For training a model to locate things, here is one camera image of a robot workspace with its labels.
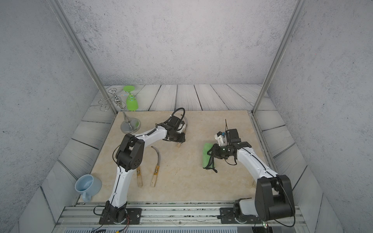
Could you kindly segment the aluminium frame post left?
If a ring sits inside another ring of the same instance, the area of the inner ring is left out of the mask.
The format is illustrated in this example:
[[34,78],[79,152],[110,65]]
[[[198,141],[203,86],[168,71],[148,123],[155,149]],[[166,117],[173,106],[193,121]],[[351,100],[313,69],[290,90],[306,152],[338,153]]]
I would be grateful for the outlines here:
[[116,115],[118,111],[116,108],[112,105],[112,103],[109,101],[108,93],[99,78],[96,70],[94,69],[91,61],[89,60],[79,38],[77,37],[74,29],[72,28],[66,14],[63,11],[63,8],[61,7],[60,3],[57,0],[48,0],[47,1],[50,8],[54,12],[57,20],[59,21],[62,29],[64,30],[65,34],[68,36],[70,42],[73,44],[79,58],[83,62],[85,68],[87,69],[91,79],[94,81],[96,87],[98,88],[99,92],[102,94],[104,99],[109,105],[109,109]]

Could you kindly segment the chrome glass rack stand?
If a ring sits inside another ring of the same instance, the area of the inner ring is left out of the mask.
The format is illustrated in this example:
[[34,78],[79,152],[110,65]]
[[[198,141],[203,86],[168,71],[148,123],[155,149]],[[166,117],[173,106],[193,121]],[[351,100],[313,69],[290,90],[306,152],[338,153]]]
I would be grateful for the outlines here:
[[116,88],[110,88],[108,91],[109,97],[106,99],[99,100],[98,104],[100,105],[100,110],[106,112],[112,106],[116,106],[119,109],[119,112],[123,113],[124,121],[120,126],[120,130],[124,134],[134,134],[140,129],[140,120],[134,117],[129,117],[125,113],[125,104],[119,94],[117,93]]

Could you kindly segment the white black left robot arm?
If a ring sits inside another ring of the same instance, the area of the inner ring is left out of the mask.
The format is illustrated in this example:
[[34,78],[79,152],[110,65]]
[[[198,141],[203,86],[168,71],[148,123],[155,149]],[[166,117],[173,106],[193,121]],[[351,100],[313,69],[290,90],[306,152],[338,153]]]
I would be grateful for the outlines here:
[[159,141],[182,144],[185,142],[187,121],[184,116],[172,115],[151,130],[140,134],[126,134],[115,155],[117,175],[113,191],[105,204],[107,216],[120,222],[127,205],[127,194],[133,173],[140,166],[147,146]]

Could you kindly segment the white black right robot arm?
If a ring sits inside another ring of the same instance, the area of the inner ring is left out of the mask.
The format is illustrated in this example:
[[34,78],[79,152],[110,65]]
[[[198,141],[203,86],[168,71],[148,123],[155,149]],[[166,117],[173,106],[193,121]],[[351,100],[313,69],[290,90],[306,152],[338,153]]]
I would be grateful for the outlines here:
[[233,156],[245,166],[256,183],[253,199],[239,199],[234,204],[233,215],[238,223],[247,222],[250,216],[256,216],[263,222],[295,218],[290,179],[265,165],[249,143],[236,142],[225,146],[214,144],[207,155],[223,160]]

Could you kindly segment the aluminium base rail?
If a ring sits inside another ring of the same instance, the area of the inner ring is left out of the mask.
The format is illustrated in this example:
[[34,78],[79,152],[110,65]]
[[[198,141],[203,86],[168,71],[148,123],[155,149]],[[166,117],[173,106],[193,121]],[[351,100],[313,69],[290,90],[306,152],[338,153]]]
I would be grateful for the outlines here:
[[131,203],[128,208],[141,208],[139,225],[100,225],[103,205],[66,207],[54,233],[308,233],[299,207],[295,218],[283,218],[259,224],[221,224],[220,208],[230,202]]

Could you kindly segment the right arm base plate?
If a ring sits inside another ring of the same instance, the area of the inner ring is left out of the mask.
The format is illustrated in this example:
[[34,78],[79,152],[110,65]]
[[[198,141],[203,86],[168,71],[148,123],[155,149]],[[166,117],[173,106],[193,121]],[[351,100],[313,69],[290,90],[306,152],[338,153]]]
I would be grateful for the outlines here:
[[221,224],[259,224],[261,220],[255,215],[239,215],[234,212],[233,207],[220,208],[220,214],[217,219]]

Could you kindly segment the sickle with wooden handle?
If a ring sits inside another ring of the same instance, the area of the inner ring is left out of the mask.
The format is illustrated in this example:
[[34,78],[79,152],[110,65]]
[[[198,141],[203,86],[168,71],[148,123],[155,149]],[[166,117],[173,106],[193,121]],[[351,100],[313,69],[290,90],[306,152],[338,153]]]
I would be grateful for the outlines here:
[[186,135],[186,132],[187,132],[187,127],[188,127],[187,118],[184,117],[183,121],[184,121],[184,123],[181,123],[182,124],[182,129],[179,131],[179,133],[182,134],[182,135],[180,137],[180,141],[176,145],[178,148],[186,141],[185,135]]

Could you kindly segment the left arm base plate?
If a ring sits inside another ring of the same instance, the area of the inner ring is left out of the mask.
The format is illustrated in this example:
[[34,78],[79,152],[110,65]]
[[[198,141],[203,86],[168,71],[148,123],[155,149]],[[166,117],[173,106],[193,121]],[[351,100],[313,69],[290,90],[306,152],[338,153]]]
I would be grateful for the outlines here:
[[100,225],[139,225],[141,219],[141,208],[125,208],[114,210],[103,210],[100,216]]

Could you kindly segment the light blue mug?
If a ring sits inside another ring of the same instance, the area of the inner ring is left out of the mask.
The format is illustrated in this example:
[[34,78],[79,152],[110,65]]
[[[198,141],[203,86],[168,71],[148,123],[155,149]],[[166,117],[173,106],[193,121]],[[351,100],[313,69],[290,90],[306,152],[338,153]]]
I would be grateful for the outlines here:
[[92,197],[99,193],[101,188],[101,180],[90,174],[83,175],[75,183],[75,190],[81,195],[85,203],[89,203]]

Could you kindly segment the green fluffy rag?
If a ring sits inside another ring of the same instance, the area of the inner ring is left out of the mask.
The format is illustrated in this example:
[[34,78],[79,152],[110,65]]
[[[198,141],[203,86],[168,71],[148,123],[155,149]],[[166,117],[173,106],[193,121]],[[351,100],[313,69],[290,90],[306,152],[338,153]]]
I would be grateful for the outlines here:
[[215,168],[214,166],[214,158],[207,153],[212,149],[213,144],[205,143],[203,148],[203,160],[202,160],[202,167],[206,170],[212,170]]

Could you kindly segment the aluminium frame post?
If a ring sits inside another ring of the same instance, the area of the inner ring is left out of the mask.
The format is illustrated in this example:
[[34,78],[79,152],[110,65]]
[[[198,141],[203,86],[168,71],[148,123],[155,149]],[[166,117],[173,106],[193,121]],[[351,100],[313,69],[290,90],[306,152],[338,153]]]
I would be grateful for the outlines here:
[[96,70],[94,69],[91,61],[89,60],[79,38],[77,37],[74,29],[72,28],[66,14],[63,11],[63,8],[61,7],[60,3],[57,0],[48,0],[47,1],[50,8],[54,12],[57,20],[59,21],[62,29],[64,30],[65,34],[68,36],[70,42],[73,44],[79,58],[83,62],[85,68],[87,69],[91,79],[94,81],[96,87],[98,88],[99,92],[102,94],[104,99],[109,105],[109,109],[116,115],[118,111],[116,108],[112,105],[112,103],[109,101],[108,93],[99,78]]
[[262,84],[262,87],[261,87],[261,90],[259,92],[259,95],[258,95],[258,98],[254,104],[254,108],[252,110],[252,115],[255,115],[256,112],[259,110],[259,107],[264,99],[264,96],[265,96],[265,93],[267,92],[274,76],[275,76],[275,72],[281,62],[281,59],[286,51],[286,48],[287,48],[287,45],[288,43],[290,42],[290,39],[294,33],[294,30],[296,28],[296,25],[301,17],[301,14],[304,10],[304,7],[306,5],[307,1],[306,0],[298,0],[296,5],[295,5],[295,9],[291,15],[291,18],[289,20],[289,23],[285,29],[285,32],[283,34],[283,37],[281,39],[281,43],[278,47],[278,50],[275,54],[275,57],[273,59],[273,62],[270,66],[270,69],[267,73],[267,76],[266,78],[264,79],[264,82]]

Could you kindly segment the aluminium frame post right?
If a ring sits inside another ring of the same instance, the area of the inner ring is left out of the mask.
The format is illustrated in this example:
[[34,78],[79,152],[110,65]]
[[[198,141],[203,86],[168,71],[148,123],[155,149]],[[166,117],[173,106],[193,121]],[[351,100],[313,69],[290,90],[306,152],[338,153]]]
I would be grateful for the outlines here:
[[267,73],[267,76],[266,78],[264,79],[264,82],[262,84],[262,87],[261,87],[261,90],[259,92],[259,95],[258,95],[258,98],[254,104],[254,108],[252,110],[252,115],[255,115],[256,112],[259,110],[259,107],[264,99],[264,96],[265,96],[265,93],[267,92],[274,76],[275,76],[275,72],[281,62],[281,59],[286,51],[286,48],[287,48],[287,45],[288,43],[290,42],[290,39],[294,33],[294,30],[296,28],[296,25],[301,17],[301,14],[304,10],[304,7],[306,5],[307,1],[306,0],[298,0],[296,5],[295,5],[295,9],[291,15],[291,18],[289,20],[289,23],[285,29],[285,32],[283,34],[283,37],[281,39],[281,43],[278,47],[278,50],[275,54],[275,57],[273,59],[273,62],[270,66],[270,69]]

